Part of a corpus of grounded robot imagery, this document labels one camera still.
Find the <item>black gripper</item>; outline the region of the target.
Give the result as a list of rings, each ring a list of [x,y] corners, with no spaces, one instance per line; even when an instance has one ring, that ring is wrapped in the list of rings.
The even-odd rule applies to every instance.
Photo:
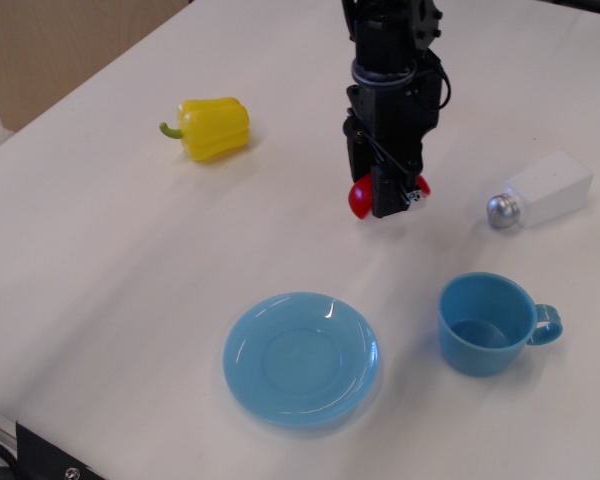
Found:
[[[343,130],[347,139],[353,181],[371,173],[372,214],[383,218],[425,205],[425,179],[419,175],[407,186],[387,168],[377,165],[385,156],[389,167],[402,174],[423,170],[422,142],[438,123],[441,77],[418,74],[400,85],[354,84]]]

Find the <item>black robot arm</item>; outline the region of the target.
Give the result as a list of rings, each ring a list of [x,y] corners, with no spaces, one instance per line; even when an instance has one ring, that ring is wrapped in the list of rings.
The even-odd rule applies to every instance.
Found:
[[[423,139],[449,103],[451,85],[431,43],[442,12],[431,1],[345,1],[355,58],[343,125],[353,186],[348,202],[360,219],[423,205]]]

